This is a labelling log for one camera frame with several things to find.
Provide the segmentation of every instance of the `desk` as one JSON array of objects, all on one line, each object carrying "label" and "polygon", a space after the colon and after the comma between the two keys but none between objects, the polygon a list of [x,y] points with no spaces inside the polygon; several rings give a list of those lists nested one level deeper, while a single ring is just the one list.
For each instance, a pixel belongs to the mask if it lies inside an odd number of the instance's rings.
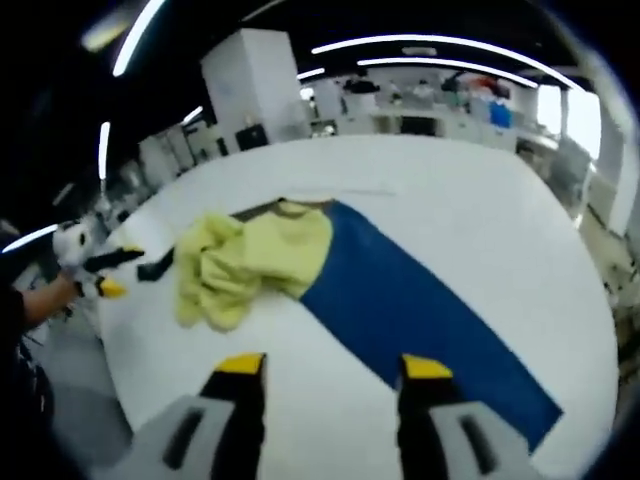
[{"label": "desk", "polygon": [[[514,154],[446,139],[347,136],[289,143],[200,165],[115,231],[164,253],[207,209],[333,196],[438,275],[516,352],[564,410],[533,461],[571,477],[607,438],[617,395],[613,320],[571,220]],[[420,221],[410,223],[409,218]],[[396,398],[298,303],[260,297],[229,334],[174,321],[174,277],[100,303],[105,351],[134,430],[195,394],[223,358],[269,355],[262,478],[400,478]]]}]

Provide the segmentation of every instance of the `white wall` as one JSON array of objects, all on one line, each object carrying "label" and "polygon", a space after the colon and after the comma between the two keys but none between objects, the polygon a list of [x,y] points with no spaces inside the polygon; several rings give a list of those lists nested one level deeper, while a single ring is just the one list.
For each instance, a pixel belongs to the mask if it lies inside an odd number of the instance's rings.
[{"label": "white wall", "polygon": [[300,98],[300,81],[289,35],[274,30],[241,30],[253,88],[270,143],[311,133]]},{"label": "white wall", "polygon": [[235,135],[246,127],[245,118],[251,116],[256,122],[261,121],[251,66],[240,32],[205,55],[200,66],[220,133],[229,152],[237,152],[240,149]]},{"label": "white wall", "polygon": [[602,136],[600,140],[600,156],[596,163],[598,173],[612,185],[617,185],[622,168],[622,133],[613,122],[609,111],[600,102],[600,115],[602,119]]},{"label": "white wall", "polygon": [[231,153],[235,135],[262,123],[270,143],[310,134],[300,99],[297,66],[286,32],[242,29],[201,61],[218,126]]},{"label": "white wall", "polygon": [[638,146],[627,142],[622,149],[622,168],[618,180],[616,198],[611,207],[608,228],[617,235],[623,236],[631,217],[638,192],[640,180],[640,157]]},{"label": "white wall", "polygon": [[636,191],[636,199],[633,202],[627,235],[631,242],[631,250],[638,260],[640,260],[640,188]]}]

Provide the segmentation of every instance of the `white cabinet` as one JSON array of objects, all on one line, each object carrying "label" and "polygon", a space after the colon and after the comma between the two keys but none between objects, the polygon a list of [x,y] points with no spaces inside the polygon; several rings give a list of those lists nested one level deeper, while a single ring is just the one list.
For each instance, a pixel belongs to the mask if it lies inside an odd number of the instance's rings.
[{"label": "white cabinet", "polygon": [[336,118],[338,135],[370,135],[375,133],[375,125],[370,115],[345,116]]},{"label": "white cabinet", "polygon": [[481,143],[479,124],[467,115],[442,115],[440,134],[452,140]]}]

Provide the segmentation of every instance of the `curved ceiling light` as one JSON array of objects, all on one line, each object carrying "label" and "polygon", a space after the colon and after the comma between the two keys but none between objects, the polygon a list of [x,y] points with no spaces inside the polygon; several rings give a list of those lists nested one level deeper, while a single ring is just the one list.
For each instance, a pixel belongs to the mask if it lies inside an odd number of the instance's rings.
[{"label": "curved ceiling light", "polygon": [[328,45],[323,45],[322,47],[317,47],[311,50],[311,53],[314,55],[323,52],[329,52],[331,50],[338,50],[340,48],[353,47],[356,45],[366,45],[369,43],[382,43],[382,42],[434,42],[434,43],[448,43],[452,45],[463,45],[465,47],[478,48],[480,50],[486,50],[488,52],[496,53],[498,55],[503,55],[505,57],[512,58],[519,62],[525,63],[531,67],[537,68],[538,70],[546,73],[549,76],[559,80],[566,86],[570,88],[575,88],[576,90],[584,90],[580,85],[575,83],[573,80],[565,77],[557,70],[545,65],[544,63],[540,63],[533,58],[527,57],[526,55],[522,55],[520,53],[514,52],[512,50],[507,50],[506,48],[498,47],[496,45],[491,45],[490,43],[479,42],[477,40],[467,40],[466,38],[458,38],[458,37],[447,37],[444,35],[416,35],[416,34],[404,34],[404,35],[378,35],[375,37],[363,37],[363,38],[354,38],[353,40],[345,40],[343,42],[330,43]]},{"label": "curved ceiling light", "polygon": [[40,230],[36,230],[35,232],[31,232],[24,237],[19,238],[15,242],[11,242],[9,245],[2,249],[2,253],[10,252],[11,250],[15,250],[17,248],[26,245],[27,243],[33,242],[34,240],[44,237],[45,235],[49,235],[50,233],[55,232],[58,229],[58,224],[49,225],[48,227],[41,228]]},{"label": "curved ceiling light", "polygon": [[109,131],[111,123],[104,122],[100,125],[100,144],[98,145],[98,178],[107,178],[107,146],[109,145]]},{"label": "curved ceiling light", "polygon": [[309,70],[308,72],[299,73],[298,80],[304,80],[305,78],[313,77],[315,75],[321,75],[324,73],[324,68],[316,68],[315,70]]},{"label": "curved ceiling light", "polygon": [[197,107],[194,110],[192,110],[186,117],[184,117],[182,119],[182,122],[180,122],[182,125],[186,125],[187,123],[189,123],[191,120],[193,120],[194,118],[196,118],[198,115],[200,115],[202,113],[202,107]]},{"label": "curved ceiling light", "polygon": [[444,60],[442,58],[424,58],[424,57],[398,57],[398,58],[372,58],[371,60],[360,60],[358,65],[385,65],[390,63],[426,63],[429,65],[443,65],[447,67],[468,68],[470,70],[478,70],[480,72],[490,73],[498,77],[506,78],[512,82],[517,82],[525,87],[537,88],[538,84],[532,82],[513,73],[498,70],[497,68],[485,67],[476,63],[460,62],[458,60]]},{"label": "curved ceiling light", "polygon": [[129,60],[133,56],[133,52],[138,46],[138,42],[142,38],[142,34],[151,23],[151,20],[155,16],[155,14],[160,10],[162,4],[164,4],[165,0],[149,0],[149,3],[145,5],[140,12],[140,15],[136,19],[136,22],[129,30],[129,34],[127,35],[126,40],[122,44],[122,48],[120,49],[120,53],[118,53],[118,58],[116,59],[116,64],[113,67],[113,76],[119,77],[124,73],[127,69],[127,65],[129,64]]}]

